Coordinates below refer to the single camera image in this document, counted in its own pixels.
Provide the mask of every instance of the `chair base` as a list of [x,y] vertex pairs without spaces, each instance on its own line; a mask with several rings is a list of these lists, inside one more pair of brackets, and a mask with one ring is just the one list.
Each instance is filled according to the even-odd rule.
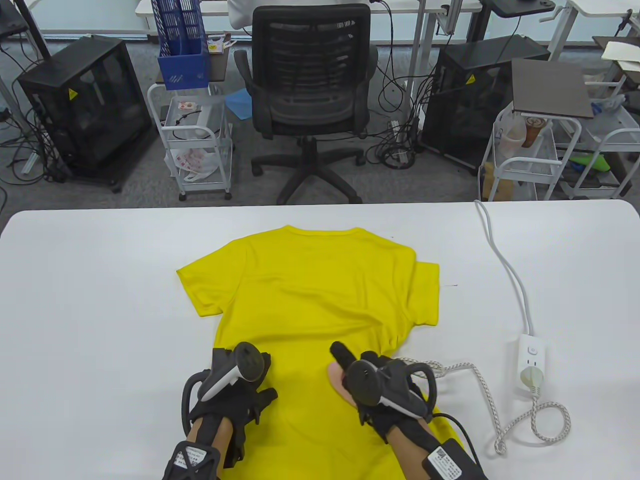
[[317,140],[315,138],[304,137],[300,140],[299,145],[302,147],[302,155],[264,155],[251,160],[251,172],[254,177],[263,174],[263,166],[284,166],[295,168],[296,172],[287,181],[276,203],[285,205],[291,195],[302,185],[302,183],[310,175],[323,179],[329,185],[344,193],[350,204],[361,204],[362,199],[356,191],[337,173],[327,168],[328,164],[343,160],[345,158],[355,157],[356,165],[362,165],[364,162],[364,150],[362,148],[336,148],[329,152],[318,152]]

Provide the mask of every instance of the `human hand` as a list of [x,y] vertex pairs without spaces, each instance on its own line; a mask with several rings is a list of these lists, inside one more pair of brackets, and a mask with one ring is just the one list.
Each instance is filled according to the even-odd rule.
[[271,355],[268,353],[261,355],[264,360],[264,371],[257,380],[247,381],[239,378],[233,385],[227,385],[210,400],[197,402],[189,413],[191,422],[211,415],[217,419],[227,418],[233,425],[234,432],[227,450],[225,468],[233,467],[236,461],[244,458],[246,440],[244,427],[253,421],[259,424],[262,411],[278,398],[275,388],[257,391],[271,367]]

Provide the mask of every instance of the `black glove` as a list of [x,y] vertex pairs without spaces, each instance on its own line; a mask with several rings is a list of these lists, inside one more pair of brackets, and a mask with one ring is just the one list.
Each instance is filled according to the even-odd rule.
[[[347,371],[349,366],[356,361],[356,357],[349,351],[349,349],[341,342],[334,342],[330,348],[331,354],[335,358],[338,365],[343,371]],[[391,359],[387,356],[378,356],[377,353],[372,351],[366,351],[360,355],[362,360],[367,360],[378,368],[386,365]],[[422,392],[418,386],[407,378],[409,388],[418,394],[420,398],[423,398]],[[342,386],[349,391],[346,377],[342,379]],[[376,433],[387,443],[387,434],[393,427],[398,427],[400,430],[415,444],[433,445],[435,440],[429,435],[424,428],[418,423],[418,420],[408,417],[407,415],[400,413],[399,411],[384,405],[366,406],[353,399],[358,407],[358,413],[360,414],[360,424],[364,425],[365,422],[373,427]]]
[[231,421],[234,433],[229,442],[224,463],[225,468],[233,467],[238,460],[244,458],[244,441],[246,440],[244,427],[249,422],[260,423],[262,411],[278,398],[278,392],[275,388],[267,388],[261,392],[257,391],[264,381],[269,367],[271,367],[271,355],[263,353],[262,357],[264,359],[264,372],[258,380],[249,382],[238,379],[233,385],[227,385],[223,388],[212,399],[206,402],[197,402],[189,413],[191,422],[200,417],[213,417],[218,424],[224,417]]

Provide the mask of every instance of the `barcode sticker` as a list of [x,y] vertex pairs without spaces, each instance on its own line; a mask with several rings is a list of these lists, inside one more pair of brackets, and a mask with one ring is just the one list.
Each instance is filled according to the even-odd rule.
[[[204,458],[207,456],[207,453],[204,450],[200,450],[194,447],[187,447],[187,455],[189,456],[189,463],[192,467],[198,465]],[[184,463],[184,456],[182,452],[178,452],[178,455],[175,456],[174,465],[178,467],[182,467],[184,469],[187,468],[187,464]]]
[[456,480],[462,476],[462,470],[456,462],[444,451],[442,447],[436,448],[429,455],[429,462],[442,477],[442,480]]

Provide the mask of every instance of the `black mesh chair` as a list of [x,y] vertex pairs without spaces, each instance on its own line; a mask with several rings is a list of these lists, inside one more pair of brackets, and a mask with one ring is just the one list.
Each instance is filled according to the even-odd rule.
[[369,123],[369,81],[378,50],[369,45],[371,11],[366,4],[330,6],[261,6],[253,12],[252,60],[246,51],[234,59],[253,101],[253,126],[266,139],[298,138],[302,155],[267,155],[251,161],[252,173],[262,166],[295,168],[278,196],[286,204],[309,175],[316,175],[362,203],[355,190],[327,165],[355,157],[365,163],[361,148],[319,153],[314,135],[350,132],[366,138]]

